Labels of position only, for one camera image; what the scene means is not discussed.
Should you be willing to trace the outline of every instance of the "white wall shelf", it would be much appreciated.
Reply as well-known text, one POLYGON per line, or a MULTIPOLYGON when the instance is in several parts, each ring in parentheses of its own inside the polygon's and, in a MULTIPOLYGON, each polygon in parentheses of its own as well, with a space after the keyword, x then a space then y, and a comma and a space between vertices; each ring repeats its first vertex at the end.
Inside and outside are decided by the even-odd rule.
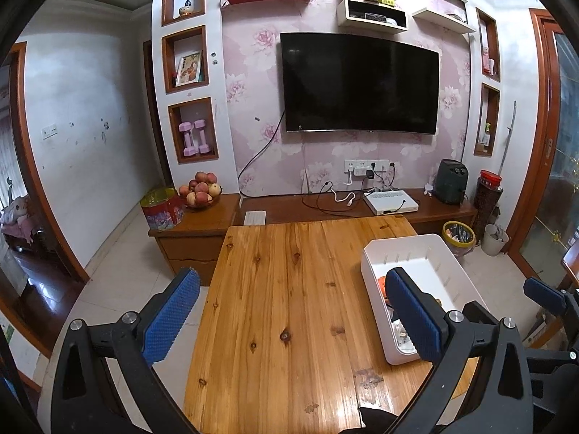
POLYGON ((477 28, 475 27, 469 26, 468 24, 465 24, 462 21, 453 18, 452 16, 437 11, 432 11, 432 9, 428 8, 423 8, 420 11, 413 12, 412 17, 430 21, 431 23, 443 26, 459 34, 477 32, 477 28))
POLYGON ((336 8, 336 15, 338 16, 338 26, 362 27, 364 29, 389 32, 391 34, 398 34, 408 30, 406 12, 371 1, 343 0, 336 8), (393 20, 396 20, 396 24, 367 20, 363 17, 365 12, 393 18, 393 20))

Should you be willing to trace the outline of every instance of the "floral wallpaper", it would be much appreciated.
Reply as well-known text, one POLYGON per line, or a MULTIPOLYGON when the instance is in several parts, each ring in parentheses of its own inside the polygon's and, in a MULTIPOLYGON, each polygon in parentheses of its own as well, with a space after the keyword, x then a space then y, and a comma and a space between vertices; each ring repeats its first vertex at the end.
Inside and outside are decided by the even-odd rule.
POLYGON ((468 39, 428 21, 414 20, 411 14, 428 7, 465 19, 464 4, 458 0, 396 1, 408 13, 409 25, 408 31, 397 35, 338 27, 336 7, 341 0, 272 0, 225 6, 224 64, 237 171, 271 139, 284 110, 280 33, 347 32, 382 37, 424 47, 440 56, 436 135, 285 132, 282 124, 271 145, 240 178, 242 191, 249 195, 299 194, 308 188, 318 192, 328 180, 341 190, 354 190, 360 187, 359 180, 342 185, 347 181, 345 159, 393 161, 395 186, 423 187, 433 180, 443 158, 461 158, 470 101, 468 39))

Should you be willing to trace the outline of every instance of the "television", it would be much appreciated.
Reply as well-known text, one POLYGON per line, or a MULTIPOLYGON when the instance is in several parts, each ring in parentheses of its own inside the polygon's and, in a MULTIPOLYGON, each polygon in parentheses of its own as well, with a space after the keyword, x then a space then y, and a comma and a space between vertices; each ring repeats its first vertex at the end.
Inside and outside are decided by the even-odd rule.
POLYGON ((352 34, 280 39, 287 131, 436 133, 437 52, 352 34))

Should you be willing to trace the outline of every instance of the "trash can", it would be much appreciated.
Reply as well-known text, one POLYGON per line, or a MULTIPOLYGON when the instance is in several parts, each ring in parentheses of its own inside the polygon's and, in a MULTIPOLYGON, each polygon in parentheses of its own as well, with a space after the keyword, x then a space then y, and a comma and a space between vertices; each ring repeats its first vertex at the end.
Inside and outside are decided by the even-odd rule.
POLYGON ((467 224, 451 220, 442 227, 442 238, 456 258, 470 253, 476 244, 473 229, 467 224))
POLYGON ((489 223, 485 227, 485 235, 482 238, 481 248, 487 255, 497 256, 507 242, 508 235, 505 230, 489 223))

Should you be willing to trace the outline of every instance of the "fruit bowl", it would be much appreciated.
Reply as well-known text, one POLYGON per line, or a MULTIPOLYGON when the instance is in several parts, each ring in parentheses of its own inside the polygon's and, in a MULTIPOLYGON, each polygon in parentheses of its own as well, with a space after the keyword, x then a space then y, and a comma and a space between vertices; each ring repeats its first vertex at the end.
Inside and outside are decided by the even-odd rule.
POLYGON ((218 203, 220 197, 221 197, 221 195, 218 195, 210 203, 206 203, 206 204, 202 204, 202 205, 189 205, 189 204, 187 204, 187 201, 184 201, 184 203, 185 203, 185 207, 187 207, 189 210, 203 210, 203 209, 208 209, 209 207, 212 207, 213 205, 218 203))

